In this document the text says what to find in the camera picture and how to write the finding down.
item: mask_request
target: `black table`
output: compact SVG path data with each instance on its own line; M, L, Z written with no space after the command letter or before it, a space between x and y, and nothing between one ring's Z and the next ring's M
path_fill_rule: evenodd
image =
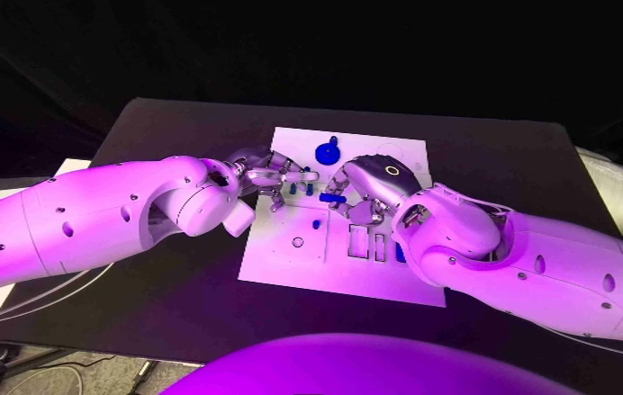
M270 145L277 126L424 139L436 181L475 198L618 235L554 123L136 99L94 166L182 154L222 159L243 146ZM256 199L247 199L253 206ZM462 293L447 291L440 309L238 281L247 237L248 231L231 237L222 226L199 238L169 237L68 300L0 323L0 339L209 362L269 339L371 333L494 357L590 393L612 393L620 384L623 355L567 340ZM8 304L59 279L21 283Z

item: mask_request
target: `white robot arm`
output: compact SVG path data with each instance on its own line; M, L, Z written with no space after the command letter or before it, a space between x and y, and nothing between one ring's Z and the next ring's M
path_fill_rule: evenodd
M560 220L525 215L436 184L377 155L346 162L320 200L354 185L357 206L333 200L357 224L393 216L393 239L432 285L584 337L623 339L623 241Z
M305 189L318 179L263 149L243 149L225 162L169 157L54 177L0 200L0 286L100 267L220 223L237 237L254 222L240 197L270 195L276 211L283 182Z

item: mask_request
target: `wire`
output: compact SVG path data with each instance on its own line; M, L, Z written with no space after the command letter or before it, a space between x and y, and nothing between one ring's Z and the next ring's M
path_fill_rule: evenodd
M619 353L620 355L623 355L623 351L622 350L616 350L615 348L610 348L610 347L606 347L606 346L600 346L599 344L590 343L589 341L584 341L583 339L577 339L576 337L571 337L570 335L564 334L563 332L558 332L556 329L545 328L541 325L537 325L537 326L540 326L541 328L550 330L554 334L560 335L561 337L566 337L569 339L573 339L574 341L579 341L582 344L586 344L587 346L593 346L593 347L602 348L603 350L607 350L609 352Z
M26 311L26 312L22 312L21 314L18 314L16 316L10 316L10 317L6 317L6 318L3 318L3 319L0 319L0 322L2 321L8 321L8 320L12 320L12 319L15 319L15 318L18 318L18 317L22 317L22 316L25 316L26 314L31 314L31 313L33 313L33 312L36 312L38 310L42 310L44 308L48 308L48 307L51 307L52 305L55 305L55 303L59 303L61 301L65 301L75 293L78 293L81 290L84 290L98 279L100 279L100 277L101 277L101 275L104 274L104 273L107 273L108 272L108 270L111 269L111 267L113 267L113 265L114 265L114 263L111 263L108 266L107 266L107 268L100 272L100 274L98 274L98 276L78 289L78 290L74 290L74 292L71 292L70 294L67 294L61 299L57 299L55 301L52 301L52 302L49 302L46 305L44 305L42 307L39 307L39 308L35 308L33 310L31 310L31 311Z
M85 384L83 382L83 376L78 373L78 371L75 371L75 368L71 368L70 366L59 366L58 368L48 368L46 370L42 370L39 373L35 373L29 378L23 379L22 382L19 382L19 385L6 393L6 395L10 395L18 390L18 388L22 386L22 384L25 382L28 382L31 379L33 379L39 374L44 374L48 371L54 371L54 370L71 370L71 372L75 374L75 378L78 379L78 395L83 395L83 390L85 387Z
M5 315L5 314L8 314L10 311L16 310L18 308L22 308L29 303L33 303L35 301L39 301L41 299L44 299L45 296L48 296L49 294L52 294L54 292L57 292L58 290L61 290L67 285L70 285L83 275L87 274L87 272L88 271L83 271L65 283L62 283L61 285L58 285L54 289L48 290L45 293L39 294L32 299L28 299L25 302L19 303L13 307L8 308L6 310L2 310L0 311L0 316Z
M114 359L116 357L117 357L117 355L114 355L111 357L103 357L101 359L97 359L91 364L81 364L80 362L61 362L59 364L38 366L33 369L35 370L46 370L48 368L55 368L55 367L64 366L64 365L77 365L77 366L83 366L84 368L88 368L90 366L94 366L100 362L108 361L110 359Z

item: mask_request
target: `small blue part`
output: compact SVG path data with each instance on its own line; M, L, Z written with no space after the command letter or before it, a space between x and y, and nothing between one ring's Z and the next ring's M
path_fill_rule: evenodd
M395 243L395 260L400 263L407 263L406 253L403 252L403 246L400 246L398 243Z
M329 143L323 143L316 148L316 160L323 166L332 166L341 159L341 149L338 148L338 138L331 136Z
M346 198L342 195L320 193L320 196L318 198L325 203L333 203L333 202L346 203Z

